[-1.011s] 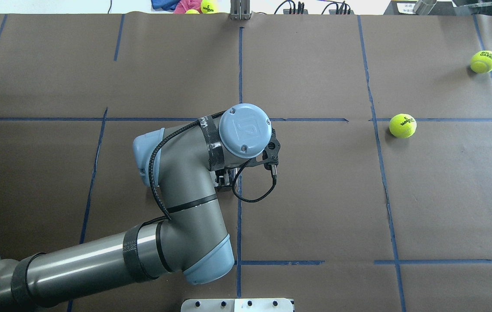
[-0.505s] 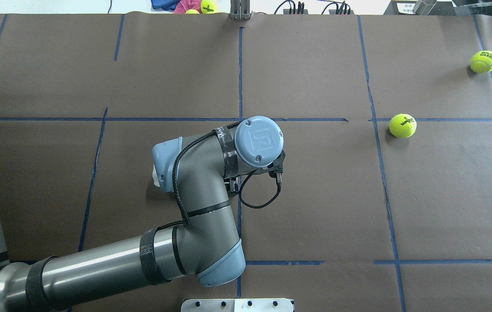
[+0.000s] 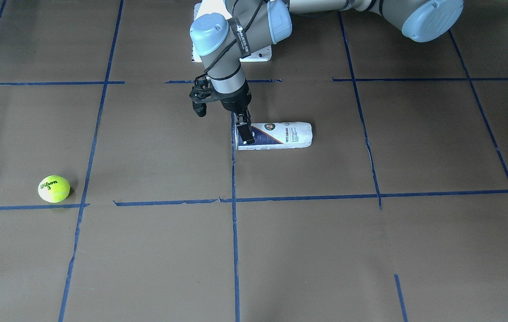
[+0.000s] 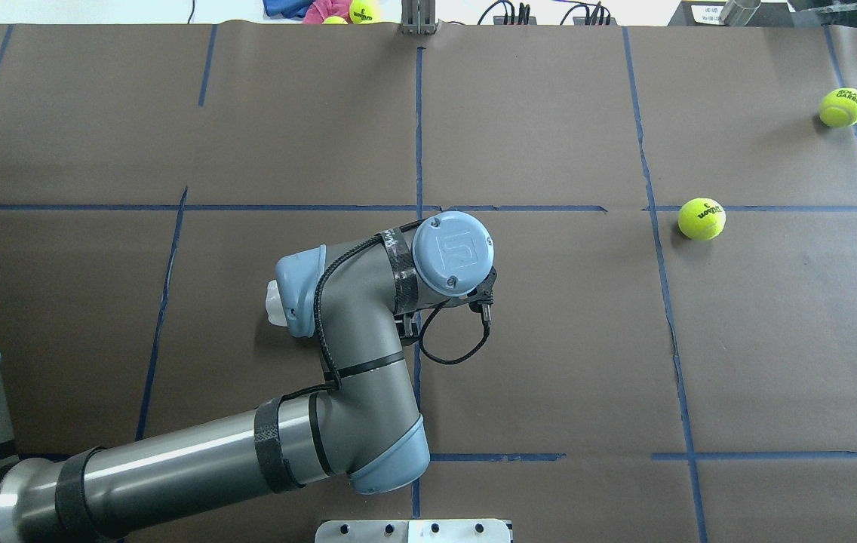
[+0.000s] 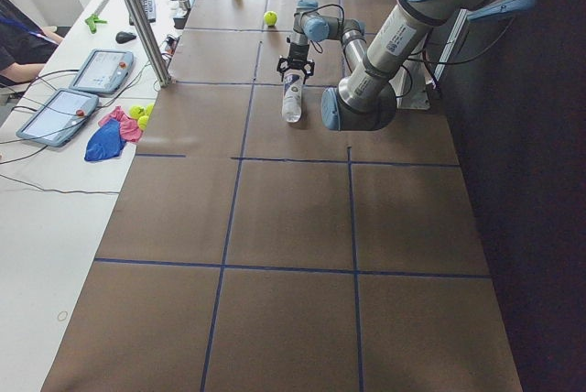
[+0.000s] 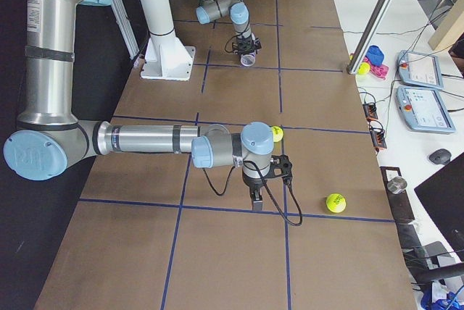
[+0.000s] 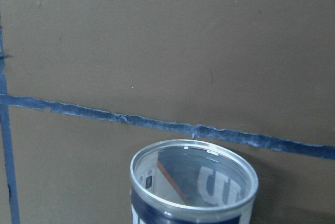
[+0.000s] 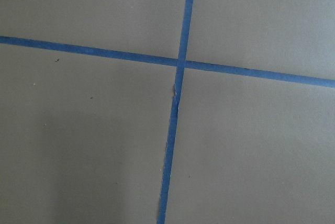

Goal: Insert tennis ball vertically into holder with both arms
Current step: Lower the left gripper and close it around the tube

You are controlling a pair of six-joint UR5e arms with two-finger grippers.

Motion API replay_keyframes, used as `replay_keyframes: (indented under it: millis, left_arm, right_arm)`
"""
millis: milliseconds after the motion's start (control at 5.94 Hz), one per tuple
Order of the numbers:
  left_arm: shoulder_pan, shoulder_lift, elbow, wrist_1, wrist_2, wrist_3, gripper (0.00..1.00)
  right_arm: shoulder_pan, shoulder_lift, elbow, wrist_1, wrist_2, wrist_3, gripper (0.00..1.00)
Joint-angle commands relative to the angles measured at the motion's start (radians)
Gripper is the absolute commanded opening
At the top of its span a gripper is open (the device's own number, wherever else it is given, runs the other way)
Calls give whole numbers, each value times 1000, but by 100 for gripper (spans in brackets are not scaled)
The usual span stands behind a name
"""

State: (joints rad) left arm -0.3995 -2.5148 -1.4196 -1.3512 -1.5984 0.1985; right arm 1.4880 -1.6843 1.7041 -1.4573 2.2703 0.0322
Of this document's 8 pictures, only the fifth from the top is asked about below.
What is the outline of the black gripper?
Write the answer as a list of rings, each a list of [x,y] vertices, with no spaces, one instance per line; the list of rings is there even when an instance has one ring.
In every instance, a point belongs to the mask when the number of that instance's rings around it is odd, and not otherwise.
[[[309,60],[309,44],[289,44],[288,57],[279,58],[277,72],[281,77],[284,77],[290,67],[302,67],[301,70],[304,73],[305,81],[314,75],[315,62]]]

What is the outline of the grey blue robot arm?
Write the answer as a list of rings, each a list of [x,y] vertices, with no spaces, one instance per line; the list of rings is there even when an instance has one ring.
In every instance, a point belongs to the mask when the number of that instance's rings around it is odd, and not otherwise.
[[[312,76],[309,44],[337,40],[351,70],[321,98],[323,124],[333,131],[374,131],[387,126],[396,114],[391,85],[403,63],[434,27],[465,9],[471,21],[512,18],[531,9],[537,0],[396,0],[396,5],[372,43],[364,27],[346,16],[323,16],[316,0],[298,0],[289,53],[279,59],[277,72],[300,71]]]

